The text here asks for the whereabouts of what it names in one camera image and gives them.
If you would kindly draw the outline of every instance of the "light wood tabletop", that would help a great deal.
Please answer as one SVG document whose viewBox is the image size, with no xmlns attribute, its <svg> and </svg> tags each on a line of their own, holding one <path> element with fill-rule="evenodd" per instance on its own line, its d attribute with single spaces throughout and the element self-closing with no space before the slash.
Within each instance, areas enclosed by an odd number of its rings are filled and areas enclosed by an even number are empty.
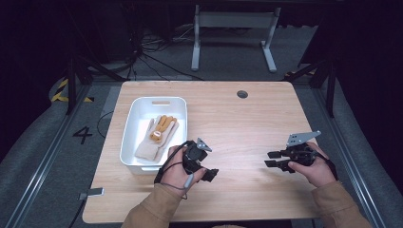
<svg viewBox="0 0 403 228">
<path fill-rule="evenodd" d="M 240 91 L 248 93 L 240 98 Z M 152 190 L 154 175 L 135 175 L 121 162 L 129 109 L 140 97 L 181 97 L 187 104 L 187 139 L 203 139 L 213 152 L 201 165 L 220 172 L 200 181 L 173 221 L 317 218 L 302 175 L 266 167 L 267 152 L 285 149 L 290 134 L 313 131 L 297 94 L 285 82 L 126 82 L 116 103 L 87 199 L 87 223 L 123 222 Z"/>
</svg>

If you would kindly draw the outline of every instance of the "person's left hand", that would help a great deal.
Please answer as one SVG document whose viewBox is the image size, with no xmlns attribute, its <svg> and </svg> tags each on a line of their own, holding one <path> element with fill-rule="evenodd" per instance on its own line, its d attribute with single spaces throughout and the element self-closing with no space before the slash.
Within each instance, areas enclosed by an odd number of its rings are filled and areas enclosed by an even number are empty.
<svg viewBox="0 0 403 228">
<path fill-rule="evenodd" d="M 169 148 L 168 157 L 175 151 L 177 147 L 178 146 L 176 145 Z M 193 186 L 193 184 L 195 184 L 196 182 L 198 182 L 207 171 L 207 169 L 204 167 L 196 171 L 193 174 L 194 177 L 189 187 L 184 188 L 184 184 L 189 178 L 189 175 L 186 174 L 182 165 L 182 157 L 185 150 L 186 147 L 181 148 L 178 151 L 178 153 L 171 159 L 171 161 L 166 165 L 166 168 L 163 173 L 163 178 L 161 179 L 161 184 L 168 186 L 169 189 L 172 190 L 172 192 L 174 192 L 180 197 L 183 197 L 184 194 L 190 189 L 190 187 Z"/>
</svg>

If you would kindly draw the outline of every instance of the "person's right hand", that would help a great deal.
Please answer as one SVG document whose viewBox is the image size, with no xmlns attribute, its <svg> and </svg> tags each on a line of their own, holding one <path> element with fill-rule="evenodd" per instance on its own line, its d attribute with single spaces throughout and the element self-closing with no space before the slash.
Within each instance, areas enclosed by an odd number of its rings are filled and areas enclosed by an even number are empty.
<svg viewBox="0 0 403 228">
<path fill-rule="evenodd" d="M 329 157 L 313 142 L 307 142 L 309 147 L 316 150 L 318 153 L 323 155 L 326 159 Z M 288 162 L 288 166 L 308 179 L 308 182 L 313 184 L 315 187 L 321 187 L 330 182 L 336 181 L 335 176 L 333 176 L 332 171 L 326 164 L 326 161 L 320 157 L 316 157 L 314 163 L 311 166 L 305 166 L 293 161 Z"/>
</svg>

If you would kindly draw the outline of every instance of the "human hand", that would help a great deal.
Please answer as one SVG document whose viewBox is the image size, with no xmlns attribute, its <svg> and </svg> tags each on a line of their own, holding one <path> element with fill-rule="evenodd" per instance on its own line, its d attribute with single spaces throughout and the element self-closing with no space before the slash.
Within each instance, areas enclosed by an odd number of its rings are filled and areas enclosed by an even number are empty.
<svg viewBox="0 0 403 228">
<path fill-rule="evenodd" d="M 307 142 L 307 144 L 313 150 L 316 150 L 318 153 L 323 155 L 323 157 L 329 159 L 329 157 L 315 143 Z M 329 168 L 329 165 L 327 165 L 326 161 L 320 157 L 316 157 L 311 166 L 305 166 L 293 161 L 288 162 L 288 166 L 305 176 L 308 182 L 313 184 L 315 187 L 321 187 L 327 183 L 336 181 L 336 178 Z"/>
<path fill-rule="evenodd" d="M 168 157 L 177 149 L 176 146 L 169 148 Z M 198 182 L 207 171 L 206 168 L 201 168 L 195 173 L 193 173 L 193 180 L 190 182 L 187 188 L 184 187 L 186 181 L 188 181 L 190 175 L 188 175 L 182 166 L 183 153 L 186 151 L 186 147 L 181 148 L 178 153 L 169 161 L 163 171 L 163 177 L 161 179 L 161 184 L 169 187 L 172 192 L 177 194 L 179 197 L 183 197 L 184 194 Z"/>
</svg>

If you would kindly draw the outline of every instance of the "gray carpet floor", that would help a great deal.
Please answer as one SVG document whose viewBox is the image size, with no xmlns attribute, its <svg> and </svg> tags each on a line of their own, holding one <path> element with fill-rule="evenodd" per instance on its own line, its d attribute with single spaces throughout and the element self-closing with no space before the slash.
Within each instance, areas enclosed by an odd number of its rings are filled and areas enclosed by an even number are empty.
<svg viewBox="0 0 403 228">
<path fill-rule="evenodd" d="M 197 72 L 190 70 L 193 36 L 185 34 L 165 49 L 145 53 L 164 65 L 142 56 L 132 71 L 119 74 L 133 81 L 195 79 L 189 75 L 205 81 L 278 81 L 286 72 L 298 70 L 297 64 L 315 30 L 306 27 L 276 29 L 271 45 L 278 68 L 276 73 L 269 72 L 259 46 L 265 37 L 264 30 L 211 29 L 201 34 L 200 70 Z M 121 64 L 117 62 L 106 67 Z M 331 119 L 323 111 L 326 85 L 319 90 L 311 89 L 306 83 L 309 79 L 304 76 L 295 81 L 295 89 L 311 127 L 322 132 L 317 137 L 318 144 L 336 164 L 340 180 L 359 204 L 362 214 L 369 220 L 378 218 L 374 227 L 403 227 L 402 196 L 366 141 L 339 84 L 336 85 L 335 118 Z M 50 98 L 59 83 L 49 92 Z M 0 203 L 4 205 L 0 227 L 6 227 L 8 222 L 16 224 L 15 227 L 29 228 L 68 227 L 71 224 L 76 213 L 80 213 L 81 202 L 77 197 L 87 190 L 95 173 L 120 85 L 106 76 L 94 76 L 92 85 L 77 85 L 78 90 L 84 96 L 93 97 L 94 102 L 78 103 L 70 116 L 65 115 L 67 103 L 53 102 L 25 131 L 0 164 Z M 86 128 L 92 135 L 82 143 L 82 137 L 73 135 Z M 43 158 L 50 152 L 54 156 L 48 160 L 49 170 L 38 173 L 43 176 L 36 188 L 38 191 L 29 200 L 22 200 L 29 183 L 35 181 L 35 172 L 43 165 Z M 345 153 L 352 158 L 359 177 L 365 182 L 372 210 L 366 206 L 368 199 L 361 197 L 362 188 L 356 186 L 356 176 L 348 169 L 351 162 L 345 162 Z M 292 224 L 295 228 L 313 227 L 310 219 L 293 220 Z M 322 227 L 319 219 L 315 219 L 315 224 Z M 120 226 L 116 223 L 85 224 L 81 214 L 73 224 L 73 227 Z"/>
</svg>

